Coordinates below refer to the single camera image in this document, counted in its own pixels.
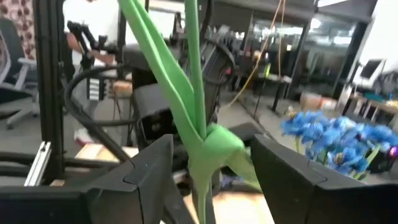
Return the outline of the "black desk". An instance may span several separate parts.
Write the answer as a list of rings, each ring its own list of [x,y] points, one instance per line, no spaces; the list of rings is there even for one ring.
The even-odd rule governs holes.
[[[254,96],[256,97],[256,104],[254,112],[251,115],[251,117],[257,122],[259,122],[259,116],[257,115],[257,111],[259,109],[262,93],[265,89],[266,82],[274,82],[277,85],[277,89],[274,93],[273,103],[271,106],[267,107],[277,116],[279,116],[279,113],[276,111],[279,101],[283,98],[286,87],[292,83],[292,78],[285,75],[280,77],[276,74],[268,75],[267,77],[260,78],[260,80],[262,81],[261,88],[257,92],[254,92]]]

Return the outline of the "grey office chair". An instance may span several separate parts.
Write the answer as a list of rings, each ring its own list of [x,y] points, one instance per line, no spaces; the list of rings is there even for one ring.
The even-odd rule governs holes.
[[[37,61],[25,56],[14,23],[5,17],[0,17],[0,38],[5,45],[6,59],[0,71],[0,89],[25,94],[0,106],[0,112],[13,113],[6,120],[6,129],[12,129],[22,119],[40,114]]]

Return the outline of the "black frame post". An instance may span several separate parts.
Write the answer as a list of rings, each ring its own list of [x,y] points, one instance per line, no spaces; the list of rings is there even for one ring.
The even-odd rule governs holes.
[[[42,140],[49,142],[52,150],[44,173],[46,184],[62,179],[65,173],[58,29],[61,3],[61,0],[33,0],[41,133]]]

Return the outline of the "person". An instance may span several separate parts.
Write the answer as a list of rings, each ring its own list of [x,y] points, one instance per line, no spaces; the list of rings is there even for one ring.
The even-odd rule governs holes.
[[[82,58],[82,50],[76,37],[67,27],[68,21],[87,25],[94,37],[106,35],[108,42],[116,43],[118,39],[119,4],[117,0],[65,0],[63,2],[65,21],[64,33],[72,59],[72,65],[78,66]],[[113,64],[115,54],[91,51],[95,56],[95,65]]]

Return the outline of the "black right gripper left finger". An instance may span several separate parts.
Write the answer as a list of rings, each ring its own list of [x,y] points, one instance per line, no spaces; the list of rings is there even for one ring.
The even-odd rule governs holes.
[[[0,224],[159,224],[171,179],[166,134],[91,182],[66,187],[1,187]]]

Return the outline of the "white storage bin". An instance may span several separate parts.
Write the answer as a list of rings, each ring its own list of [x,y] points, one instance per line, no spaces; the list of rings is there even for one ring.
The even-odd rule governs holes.
[[[322,96],[314,93],[303,92],[300,95],[300,105],[304,110],[319,109],[322,103]]]

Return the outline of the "yellow artificial tulip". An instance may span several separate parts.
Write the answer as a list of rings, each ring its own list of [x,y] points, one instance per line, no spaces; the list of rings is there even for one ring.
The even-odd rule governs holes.
[[[139,0],[118,2],[162,93],[169,101],[177,131],[188,154],[188,169],[197,192],[195,210],[198,221],[206,224],[206,196],[216,170],[228,166],[249,185],[257,189],[260,185],[243,141],[221,125],[206,122],[197,0],[185,1],[190,78],[175,60]]]

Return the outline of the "maroon circle-patterned cloth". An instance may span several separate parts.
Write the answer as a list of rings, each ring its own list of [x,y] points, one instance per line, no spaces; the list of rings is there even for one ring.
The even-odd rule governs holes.
[[[25,56],[35,60],[36,46],[32,0],[0,0],[0,17],[10,19],[14,23]]]

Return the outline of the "black diagonal frame brace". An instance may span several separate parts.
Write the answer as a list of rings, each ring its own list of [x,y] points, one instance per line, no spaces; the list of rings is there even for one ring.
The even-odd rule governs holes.
[[[92,134],[121,162],[126,162],[130,159],[129,155],[123,151],[122,147],[119,146],[115,141],[111,139],[103,129],[94,123],[94,121],[85,114],[84,111],[78,109],[77,105],[73,102],[65,103],[68,106],[68,110],[87,130],[91,131]]]

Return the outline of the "orange box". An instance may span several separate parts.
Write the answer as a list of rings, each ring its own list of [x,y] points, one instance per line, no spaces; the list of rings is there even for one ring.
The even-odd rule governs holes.
[[[338,104],[338,101],[333,98],[323,97],[320,100],[319,108],[321,110],[334,110]]]

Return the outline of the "silver aluminium extrusion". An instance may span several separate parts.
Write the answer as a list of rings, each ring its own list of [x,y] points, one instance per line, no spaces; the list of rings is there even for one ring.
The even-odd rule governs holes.
[[[40,185],[43,174],[50,159],[51,152],[51,142],[43,141],[30,167],[29,173],[24,182],[24,187],[35,187]]]

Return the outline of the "grey computer monitor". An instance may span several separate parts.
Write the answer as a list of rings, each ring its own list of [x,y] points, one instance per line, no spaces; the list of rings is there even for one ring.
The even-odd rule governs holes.
[[[370,79],[381,63],[381,59],[368,60],[360,73],[360,77]]]

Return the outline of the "wooden block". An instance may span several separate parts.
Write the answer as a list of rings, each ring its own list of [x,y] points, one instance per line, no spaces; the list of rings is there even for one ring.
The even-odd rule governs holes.
[[[116,98],[127,98],[133,93],[133,85],[127,81],[116,81],[111,85],[111,91]]]

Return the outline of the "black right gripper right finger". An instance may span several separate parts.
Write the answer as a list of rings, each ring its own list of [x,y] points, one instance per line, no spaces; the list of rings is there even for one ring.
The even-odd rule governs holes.
[[[251,159],[275,224],[398,224],[398,184],[364,184],[260,134]]]

